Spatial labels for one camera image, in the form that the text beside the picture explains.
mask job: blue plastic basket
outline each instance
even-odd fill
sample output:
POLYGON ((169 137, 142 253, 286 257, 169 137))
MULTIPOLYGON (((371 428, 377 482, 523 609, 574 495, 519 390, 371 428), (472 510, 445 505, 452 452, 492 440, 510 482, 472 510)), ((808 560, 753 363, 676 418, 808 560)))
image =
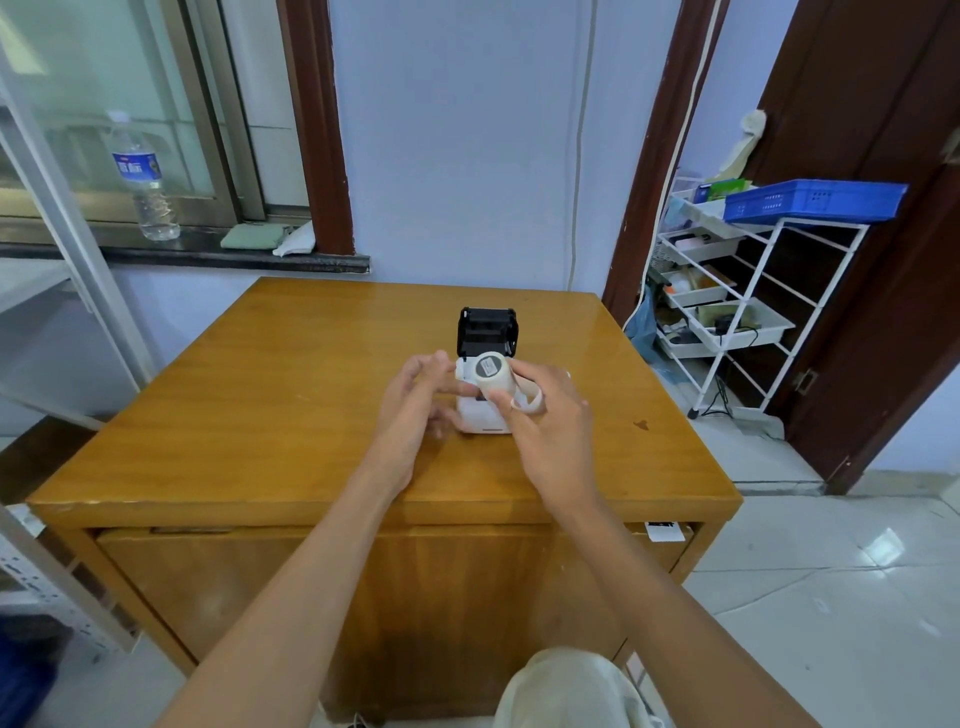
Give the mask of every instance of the blue plastic basket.
POLYGON ((0 728, 23 728, 54 684, 57 670, 31 659, 0 634, 0 728))
POLYGON ((768 184, 727 197, 728 223, 773 225, 781 217, 876 223, 897 214, 905 184, 791 180, 768 184))

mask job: right hand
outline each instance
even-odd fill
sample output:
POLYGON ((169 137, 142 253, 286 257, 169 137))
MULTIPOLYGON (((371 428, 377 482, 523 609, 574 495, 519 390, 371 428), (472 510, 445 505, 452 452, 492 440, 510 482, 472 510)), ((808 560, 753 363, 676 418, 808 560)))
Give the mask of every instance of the right hand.
POLYGON ((562 369, 517 359, 509 362, 514 372, 542 390, 546 414, 536 422, 515 409, 513 398, 503 390, 491 391, 490 401, 514 433, 527 477, 559 521, 571 509, 597 499, 590 407, 562 369))

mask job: left hand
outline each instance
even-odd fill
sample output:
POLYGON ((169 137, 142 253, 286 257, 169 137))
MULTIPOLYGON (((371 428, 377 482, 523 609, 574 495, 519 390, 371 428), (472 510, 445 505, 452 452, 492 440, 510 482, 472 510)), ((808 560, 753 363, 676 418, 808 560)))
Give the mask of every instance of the left hand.
POLYGON ((410 483, 427 428, 437 437, 451 426, 462 428, 457 411, 433 399, 436 394, 476 397, 477 388, 453 378, 453 370, 454 363, 446 352, 417 354, 387 385, 364 465, 374 470, 394 496, 410 483))

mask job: bottle label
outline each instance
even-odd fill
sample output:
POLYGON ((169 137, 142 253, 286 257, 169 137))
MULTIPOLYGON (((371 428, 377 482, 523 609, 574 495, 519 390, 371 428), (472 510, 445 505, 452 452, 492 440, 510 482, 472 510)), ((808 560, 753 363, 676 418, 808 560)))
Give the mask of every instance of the bottle label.
POLYGON ((162 178, 160 165, 153 153, 141 155, 114 154, 120 176, 127 182, 155 182, 162 178))

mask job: window sill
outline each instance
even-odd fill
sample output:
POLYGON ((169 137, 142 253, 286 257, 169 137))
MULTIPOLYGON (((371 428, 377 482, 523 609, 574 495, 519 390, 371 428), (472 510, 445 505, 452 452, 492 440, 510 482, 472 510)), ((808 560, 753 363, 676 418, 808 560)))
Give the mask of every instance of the window sill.
MULTIPOLYGON (((270 251, 225 250, 220 241, 229 231, 223 228, 182 228, 177 240, 156 243, 147 240, 136 225, 94 223, 90 227, 111 264, 354 275, 370 272, 368 255, 278 257, 270 251)), ((0 219, 0 257, 60 259, 60 251, 42 221, 8 217, 0 219)))

